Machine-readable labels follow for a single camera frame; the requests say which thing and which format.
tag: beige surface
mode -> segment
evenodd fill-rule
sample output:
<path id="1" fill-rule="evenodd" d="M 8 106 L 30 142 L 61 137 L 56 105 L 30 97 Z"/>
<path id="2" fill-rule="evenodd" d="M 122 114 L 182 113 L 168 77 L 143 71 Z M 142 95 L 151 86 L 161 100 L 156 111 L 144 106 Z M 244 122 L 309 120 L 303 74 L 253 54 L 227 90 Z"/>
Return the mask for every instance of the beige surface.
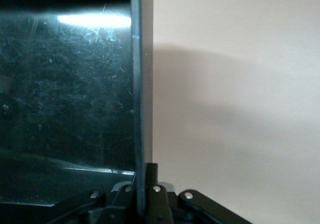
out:
<path id="1" fill-rule="evenodd" d="M 159 180 L 320 223 L 320 0 L 154 0 Z"/>

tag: scratched black surface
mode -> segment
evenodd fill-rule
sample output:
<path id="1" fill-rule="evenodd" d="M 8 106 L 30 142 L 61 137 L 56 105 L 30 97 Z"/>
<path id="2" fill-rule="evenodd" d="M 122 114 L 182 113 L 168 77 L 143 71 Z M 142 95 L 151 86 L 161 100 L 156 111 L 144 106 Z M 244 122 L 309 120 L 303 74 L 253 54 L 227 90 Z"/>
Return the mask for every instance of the scratched black surface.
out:
<path id="1" fill-rule="evenodd" d="M 82 7 L 76 13 L 87 11 Z M 130 16 L 130 5 L 102 3 L 90 13 Z M 74 10 L 0 12 L 0 149 L 133 171 L 131 29 L 65 24 L 58 20 L 61 14 Z M 23 175 L 37 172 L 34 165 L 29 171 L 23 168 L 31 165 L 30 159 L 15 164 L 7 159 L 12 167 L 6 165 L 6 171 L 1 165 L 2 190 L 10 186 L 8 169 L 16 170 L 18 185 L 23 185 Z M 68 175 L 67 170 L 57 172 L 55 168 L 59 178 Z M 82 175 L 87 174 L 58 189 Z M 42 172 L 37 178 L 51 177 Z"/>

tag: white wall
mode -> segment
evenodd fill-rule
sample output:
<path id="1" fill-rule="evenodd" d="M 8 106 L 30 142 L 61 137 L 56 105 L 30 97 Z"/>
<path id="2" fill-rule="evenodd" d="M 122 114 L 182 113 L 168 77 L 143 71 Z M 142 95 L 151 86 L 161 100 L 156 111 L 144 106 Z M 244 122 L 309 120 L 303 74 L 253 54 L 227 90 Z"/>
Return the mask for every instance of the white wall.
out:
<path id="1" fill-rule="evenodd" d="M 320 0 L 154 1 L 159 180 L 320 223 Z"/>

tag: plain background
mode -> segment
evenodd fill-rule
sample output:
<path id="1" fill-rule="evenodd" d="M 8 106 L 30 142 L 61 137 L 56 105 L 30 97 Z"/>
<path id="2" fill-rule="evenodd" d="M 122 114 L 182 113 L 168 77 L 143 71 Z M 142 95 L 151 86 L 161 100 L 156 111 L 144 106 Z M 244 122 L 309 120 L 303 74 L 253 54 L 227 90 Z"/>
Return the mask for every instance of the plain background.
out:
<path id="1" fill-rule="evenodd" d="M 320 220 L 320 0 L 154 0 L 153 161 L 255 224 Z"/>

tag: glossy black surface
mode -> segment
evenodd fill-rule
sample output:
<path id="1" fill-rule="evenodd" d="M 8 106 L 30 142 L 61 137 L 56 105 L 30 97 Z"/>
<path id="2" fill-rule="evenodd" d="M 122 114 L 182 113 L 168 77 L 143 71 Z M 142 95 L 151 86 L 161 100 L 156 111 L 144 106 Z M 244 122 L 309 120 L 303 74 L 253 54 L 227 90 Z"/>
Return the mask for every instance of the glossy black surface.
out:
<path id="1" fill-rule="evenodd" d="M 0 201 L 131 180 L 130 0 L 20 1 L 0 0 Z"/>

